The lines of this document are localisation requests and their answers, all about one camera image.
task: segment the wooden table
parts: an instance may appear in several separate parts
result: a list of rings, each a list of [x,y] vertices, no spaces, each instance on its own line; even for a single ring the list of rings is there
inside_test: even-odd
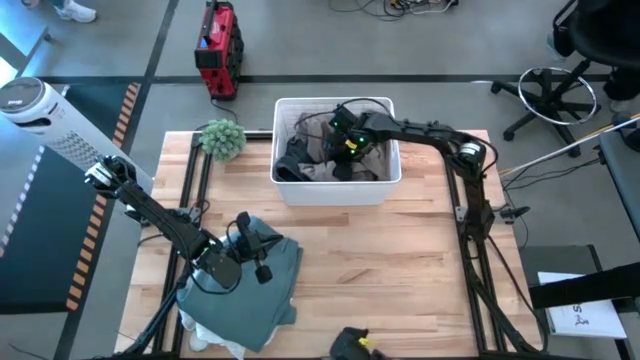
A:
[[[488,140],[486,131],[471,133]],[[178,206],[190,139],[190,132],[165,136],[152,193],[165,207]],[[211,209],[203,216],[203,227],[223,234],[238,212],[248,211],[304,248],[293,297],[297,321],[282,326],[260,357],[326,356],[345,326],[369,328],[374,346],[392,357],[477,355],[442,158],[423,145],[401,143],[400,151],[402,181],[383,205],[369,207],[287,207],[269,177],[267,141],[250,142],[230,164],[213,165],[207,188]],[[196,186],[194,181],[191,202]],[[504,203],[495,168],[485,186],[494,206]],[[491,234],[526,289],[511,226],[496,224]],[[116,351],[126,348],[131,343],[127,337],[137,337],[156,311],[169,249],[163,239],[139,248]],[[535,319],[490,246],[488,252],[500,306],[539,347]],[[486,309],[481,308],[487,342],[494,348]],[[172,331],[170,323],[166,339]],[[230,357],[217,346],[192,352],[189,335],[185,332],[183,357]]]

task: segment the green toy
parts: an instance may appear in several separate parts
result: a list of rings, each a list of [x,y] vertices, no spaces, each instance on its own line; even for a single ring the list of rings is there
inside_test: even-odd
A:
[[[247,137],[244,128],[232,121],[212,120],[202,130],[200,143],[207,154],[213,155],[214,161],[226,163],[238,156],[247,143]]]

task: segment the gray floor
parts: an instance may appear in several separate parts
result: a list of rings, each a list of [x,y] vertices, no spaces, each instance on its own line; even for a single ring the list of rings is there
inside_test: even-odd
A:
[[[361,13],[333,13],[324,0],[234,1],[246,43],[243,73],[274,74],[520,74],[529,67],[549,65],[545,48],[551,18],[562,0],[461,1],[454,11],[408,17],[383,23]],[[28,74],[46,76],[143,75],[168,0],[85,1],[95,5],[96,24],[62,22],[46,4],[27,11],[14,0],[0,0],[0,30],[28,46],[30,24],[48,24],[56,39],[45,44]],[[349,8],[350,1],[334,0]],[[181,0],[170,28],[156,75],[197,75],[193,47],[204,1]],[[7,19],[21,19],[9,26]],[[572,67],[574,55],[562,65]],[[608,69],[593,66],[591,73]],[[594,84],[605,102],[601,84]],[[571,96],[581,99],[576,90]],[[524,114],[523,106],[507,94],[492,95],[487,84],[243,84],[238,99],[225,106],[238,113],[247,129],[270,129],[274,102],[281,97],[387,96],[400,118],[440,120],[460,129],[488,129],[500,151],[498,167],[506,169],[560,147],[551,127],[536,122],[511,143],[502,130]],[[640,110],[640,103],[633,110]],[[149,173],[157,165],[164,132],[190,130],[208,120],[227,117],[208,103],[201,85],[154,85],[144,108],[131,157]],[[592,122],[572,129],[577,137],[606,124],[601,112]],[[0,123],[0,222],[8,219],[37,144]],[[6,148],[20,148],[9,155]],[[595,157],[566,156],[541,165],[541,173]],[[518,205],[531,206],[525,216],[528,246],[595,244],[605,268],[637,261],[640,246],[604,167],[592,166],[571,176],[513,191]],[[525,241],[521,222],[515,232]],[[102,250],[87,308],[72,358],[107,355],[113,349],[134,261],[139,230],[115,212]],[[9,343],[51,358],[64,316],[0,317],[0,357],[29,359]],[[625,316],[632,343],[640,341],[638,316]],[[611,341],[553,338],[554,354],[616,359]]]

